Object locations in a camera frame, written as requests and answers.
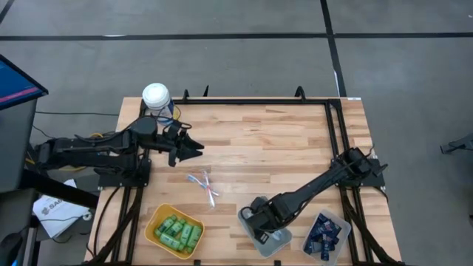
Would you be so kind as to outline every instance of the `screen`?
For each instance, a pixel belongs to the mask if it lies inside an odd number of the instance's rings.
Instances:
[[[20,73],[0,61],[0,107],[42,93]]]

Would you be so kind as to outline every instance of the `plastic bin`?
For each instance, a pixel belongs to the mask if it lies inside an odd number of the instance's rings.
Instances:
[[[319,218],[319,214],[324,214],[328,219],[331,219],[334,223],[336,223],[338,226],[341,227],[341,231],[340,231],[340,233],[338,233],[338,236],[337,236],[338,237],[338,244],[335,245],[335,250],[334,251],[329,252],[329,261],[328,262],[325,262],[325,261],[320,259],[320,252],[312,253],[312,254],[307,254],[307,253],[304,252],[304,247],[305,247],[305,244],[306,244],[307,240],[309,239],[310,231],[312,230],[312,228],[316,224],[317,219]],[[319,214],[317,214],[316,218],[313,221],[312,226],[310,226],[309,231],[307,232],[307,237],[305,238],[304,244],[302,244],[302,252],[304,252],[308,256],[311,256],[314,259],[316,259],[318,264],[320,264],[320,265],[333,266],[333,265],[336,265],[336,263],[337,263],[337,258],[338,258],[338,255],[340,254],[340,250],[345,245],[345,242],[347,241],[347,238],[348,238],[348,234],[352,230],[352,227],[347,221],[345,221],[344,219],[336,216],[335,214],[332,214],[328,210],[323,209],[323,210],[320,211]]]
[[[166,218],[168,218],[169,216],[171,216],[172,214],[177,216],[177,220],[179,220],[181,218],[184,218],[188,224],[190,224],[190,225],[199,225],[202,228],[202,233],[200,234],[199,241],[197,242],[197,245],[195,246],[192,253],[190,253],[190,254],[184,253],[184,252],[179,252],[179,251],[176,251],[176,250],[172,250],[171,248],[168,248],[167,246],[165,246],[163,243],[160,242],[159,238],[157,238],[154,235],[154,229],[156,227],[160,226],[164,222],[164,220]],[[145,229],[145,237],[148,241],[156,244],[157,246],[159,246],[161,248],[164,248],[169,253],[172,253],[173,255],[178,257],[179,259],[188,259],[192,256],[192,254],[194,254],[195,250],[199,246],[200,240],[202,240],[202,236],[204,235],[204,231],[205,231],[205,227],[204,227],[203,222],[201,222],[199,220],[196,220],[196,219],[190,217],[187,214],[184,214],[182,211],[177,210],[176,208],[172,207],[171,205],[169,205],[167,203],[164,203],[164,204],[161,204],[156,209],[156,211],[153,214],[153,217],[149,220],[148,225],[146,226],[146,229]]]

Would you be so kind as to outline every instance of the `concrete floor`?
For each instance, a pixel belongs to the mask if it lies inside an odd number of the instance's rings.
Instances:
[[[328,2],[336,33],[473,31],[472,1]],[[0,35],[324,30],[317,0],[15,0],[0,25]],[[473,132],[473,38],[336,43],[347,95],[362,97],[376,153],[389,163],[389,208],[404,261],[472,265],[473,157],[442,155],[439,145]],[[208,84],[213,96],[292,95],[299,85],[309,96],[337,96],[324,39],[4,41],[0,53],[50,90],[41,111],[118,113],[122,97],[157,81],[174,96],[201,95]],[[71,137],[114,130],[116,120],[36,115],[35,125]],[[33,131],[31,141],[45,138]],[[80,263],[87,239],[43,242],[39,264]]]

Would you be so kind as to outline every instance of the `wooden tabletop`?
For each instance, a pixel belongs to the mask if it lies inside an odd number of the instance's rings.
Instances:
[[[139,113],[141,98],[124,98],[118,129],[126,127]],[[341,99],[350,146],[367,153],[372,145],[363,104],[359,99]],[[321,209],[343,217],[340,194],[335,187],[315,197],[288,229],[293,234],[289,245],[271,256],[261,257],[237,219],[237,212],[258,196],[293,191],[328,170],[332,150],[327,118],[321,105],[180,105],[181,121],[193,128],[190,136],[205,145],[203,156],[167,165],[168,155],[150,153],[152,175],[144,189],[135,243],[133,265],[320,265],[302,252],[302,243]],[[187,174],[210,174],[212,187],[220,193],[211,210],[201,187],[190,183]],[[92,232],[105,201],[114,188],[101,192]],[[98,246],[105,245],[117,226],[123,189],[106,209],[99,232]],[[394,259],[401,260],[386,199],[372,188],[362,188],[361,198],[367,227],[379,244]],[[181,260],[150,243],[144,228],[156,208],[170,203],[205,224],[205,234],[194,255]],[[120,259],[125,258],[128,231],[122,238]],[[361,237],[355,228],[358,253],[364,260]],[[338,258],[339,265],[351,265],[348,244]]]

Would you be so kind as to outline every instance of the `table leg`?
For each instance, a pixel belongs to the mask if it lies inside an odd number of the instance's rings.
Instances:
[[[95,209],[98,204],[98,197],[94,194],[64,185],[26,169],[23,170],[20,188],[34,188],[39,193],[91,209]]]

